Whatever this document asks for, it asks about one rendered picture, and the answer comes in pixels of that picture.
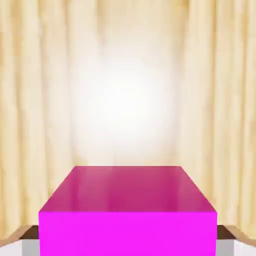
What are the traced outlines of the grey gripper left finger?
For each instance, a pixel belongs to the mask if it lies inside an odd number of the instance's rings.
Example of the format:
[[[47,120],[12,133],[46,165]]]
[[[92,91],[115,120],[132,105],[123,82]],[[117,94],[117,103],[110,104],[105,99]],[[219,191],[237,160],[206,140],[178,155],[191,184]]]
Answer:
[[[40,256],[38,225],[23,225],[0,239],[0,256]]]

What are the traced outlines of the small magenta cube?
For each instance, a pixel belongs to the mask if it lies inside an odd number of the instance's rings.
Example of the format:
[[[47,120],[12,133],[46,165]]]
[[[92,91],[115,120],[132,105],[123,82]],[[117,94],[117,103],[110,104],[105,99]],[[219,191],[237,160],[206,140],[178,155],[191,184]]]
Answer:
[[[40,256],[216,256],[217,212],[179,166],[76,166],[38,235]]]

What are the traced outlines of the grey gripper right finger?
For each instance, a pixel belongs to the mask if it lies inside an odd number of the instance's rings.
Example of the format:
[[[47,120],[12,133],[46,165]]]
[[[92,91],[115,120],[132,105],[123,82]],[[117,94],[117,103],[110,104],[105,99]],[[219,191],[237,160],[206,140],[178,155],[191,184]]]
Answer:
[[[256,256],[256,239],[249,238],[235,225],[218,225],[216,256]]]

